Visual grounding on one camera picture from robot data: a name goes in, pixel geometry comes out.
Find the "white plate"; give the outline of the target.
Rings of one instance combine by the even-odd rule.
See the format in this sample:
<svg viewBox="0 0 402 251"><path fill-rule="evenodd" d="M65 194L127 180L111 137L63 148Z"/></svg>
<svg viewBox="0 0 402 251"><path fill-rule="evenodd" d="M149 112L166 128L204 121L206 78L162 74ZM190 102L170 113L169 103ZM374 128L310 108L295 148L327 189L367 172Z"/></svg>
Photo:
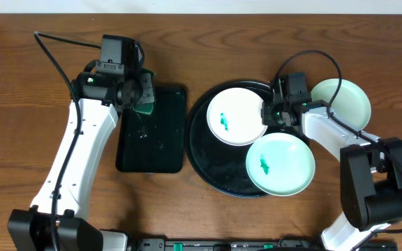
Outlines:
<svg viewBox="0 0 402 251"><path fill-rule="evenodd" d="M207 107L207 125L221 142L231 146L252 144L267 131L262 123L263 99L245 88L229 88L216 94Z"/></svg>

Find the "green sponge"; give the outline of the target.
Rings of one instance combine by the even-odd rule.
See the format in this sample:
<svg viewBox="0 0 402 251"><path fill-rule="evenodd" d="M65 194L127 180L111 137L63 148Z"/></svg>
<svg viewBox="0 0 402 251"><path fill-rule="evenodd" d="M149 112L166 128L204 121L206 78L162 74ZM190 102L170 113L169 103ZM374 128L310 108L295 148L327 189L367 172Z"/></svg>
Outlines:
<svg viewBox="0 0 402 251"><path fill-rule="evenodd" d="M138 100L140 99L140 97L141 97L141 95L142 95L142 87L141 87L141 85L140 85L139 78L140 78L140 75L142 75L142 74L144 74L144 73L152 73L152 74L153 74L153 79L154 79L154 76L155 76L154 72L152 72L152 71L150 71L150 70L148 70L148 69L146 69L146 68L141 68L141 69L140 69L139 75L138 75L138 79L137 79L137 80L138 80L138 84L139 84L139 88L140 88L140 90L139 90L139 94L140 94L140 95L139 95L139 98L137 99L137 101L136 101L136 103L135 103L135 106L134 106L133 110L134 110L135 112L137 112L137 113L150 115L150 114L153 112L154 103L145 104L145 105L140 105L140 104L138 103Z"/></svg>

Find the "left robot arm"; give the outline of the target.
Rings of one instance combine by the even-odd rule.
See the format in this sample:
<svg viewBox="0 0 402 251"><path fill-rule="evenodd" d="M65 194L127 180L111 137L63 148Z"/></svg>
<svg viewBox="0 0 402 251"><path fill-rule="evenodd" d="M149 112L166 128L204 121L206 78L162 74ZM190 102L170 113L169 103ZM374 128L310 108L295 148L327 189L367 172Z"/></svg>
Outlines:
<svg viewBox="0 0 402 251"><path fill-rule="evenodd" d="M29 209L13 210L8 220L17 250L127 250L126 233L88 223L89 200L121 113L151 113L153 78L144 68L125 75L86 70L71 82L75 98L51 170Z"/></svg>

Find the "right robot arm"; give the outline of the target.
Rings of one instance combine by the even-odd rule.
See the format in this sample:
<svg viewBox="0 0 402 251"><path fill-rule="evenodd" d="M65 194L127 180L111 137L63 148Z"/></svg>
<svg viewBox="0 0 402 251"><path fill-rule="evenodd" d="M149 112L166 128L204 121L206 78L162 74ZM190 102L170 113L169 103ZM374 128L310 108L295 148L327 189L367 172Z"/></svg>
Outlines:
<svg viewBox="0 0 402 251"><path fill-rule="evenodd" d="M262 105L266 126L286 126L340 162L342 214L320 235L327 250L360 250L378 234L402 234L402 140L344 121L324 100Z"/></svg>

